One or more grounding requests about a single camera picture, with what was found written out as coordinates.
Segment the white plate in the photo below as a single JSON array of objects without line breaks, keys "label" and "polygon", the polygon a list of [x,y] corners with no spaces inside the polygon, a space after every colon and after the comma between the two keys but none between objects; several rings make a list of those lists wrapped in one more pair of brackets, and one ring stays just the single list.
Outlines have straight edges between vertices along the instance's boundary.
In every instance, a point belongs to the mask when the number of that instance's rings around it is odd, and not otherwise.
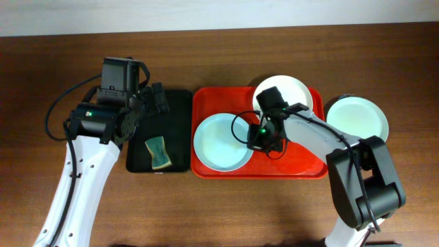
[{"label": "white plate", "polygon": [[298,79],[288,75],[275,75],[262,81],[256,88],[253,98],[253,110],[261,110],[256,96],[263,90],[275,86],[281,93],[282,98],[289,104],[301,103],[313,109],[313,99],[309,89]]}]

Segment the light blue plate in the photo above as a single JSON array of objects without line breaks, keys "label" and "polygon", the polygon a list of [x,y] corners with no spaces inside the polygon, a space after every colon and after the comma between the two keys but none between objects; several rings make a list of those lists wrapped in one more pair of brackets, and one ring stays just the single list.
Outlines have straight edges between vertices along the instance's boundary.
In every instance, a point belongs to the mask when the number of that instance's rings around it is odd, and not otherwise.
[{"label": "light blue plate", "polygon": [[217,172],[231,172],[243,167],[252,158],[247,148],[249,124],[230,113],[207,117],[196,128],[193,147],[203,165]]}]

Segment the pale green plate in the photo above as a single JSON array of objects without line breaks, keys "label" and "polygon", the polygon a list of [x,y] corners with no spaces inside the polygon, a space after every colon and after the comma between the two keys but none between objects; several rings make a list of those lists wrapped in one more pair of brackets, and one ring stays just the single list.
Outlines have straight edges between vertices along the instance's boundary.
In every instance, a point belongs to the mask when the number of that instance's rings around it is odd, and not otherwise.
[{"label": "pale green plate", "polygon": [[336,97],[327,105],[326,121],[347,134],[367,139],[388,140],[389,123],[384,112],[372,101],[355,95]]}]

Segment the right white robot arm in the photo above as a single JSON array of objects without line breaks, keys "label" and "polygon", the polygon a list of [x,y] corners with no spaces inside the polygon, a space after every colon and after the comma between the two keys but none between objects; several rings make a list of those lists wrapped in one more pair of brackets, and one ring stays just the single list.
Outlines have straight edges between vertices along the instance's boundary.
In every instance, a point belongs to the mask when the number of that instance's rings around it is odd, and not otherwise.
[{"label": "right white robot arm", "polygon": [[262,103],[261,116],[267,122],[251,129],[251,145],[264,152],[282,151],[281,142],[291,141],[328,167],[338,219],[322,246],[364,246],[405,205],[405,190],[381,138],[345,134],[301,103]]}]

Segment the green yellow sponge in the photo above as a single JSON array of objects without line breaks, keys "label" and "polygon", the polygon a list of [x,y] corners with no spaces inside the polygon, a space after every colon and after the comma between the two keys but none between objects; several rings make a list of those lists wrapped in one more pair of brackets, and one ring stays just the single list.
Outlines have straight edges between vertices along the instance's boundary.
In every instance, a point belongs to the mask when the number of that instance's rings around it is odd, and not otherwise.
[{"label": "green yellow sponge", "polygon": [[163,136],[153,137],[145,142],[145,145],[152,158],[152,169],[159,170],[172,165],[171,159],[165,147]]}]

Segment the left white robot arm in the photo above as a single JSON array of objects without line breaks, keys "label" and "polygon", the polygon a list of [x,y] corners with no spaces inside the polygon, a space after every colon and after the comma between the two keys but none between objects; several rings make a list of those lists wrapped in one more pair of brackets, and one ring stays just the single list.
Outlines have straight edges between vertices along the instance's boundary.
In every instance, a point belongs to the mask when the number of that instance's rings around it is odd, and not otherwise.
[{"label": "left white robot arm", "polygon": [[67,151],[35,246],[88,246],[99,201],[123,144],[142,120],[167,113],[160,82],[124,91],[93,87],[64,121]]}]

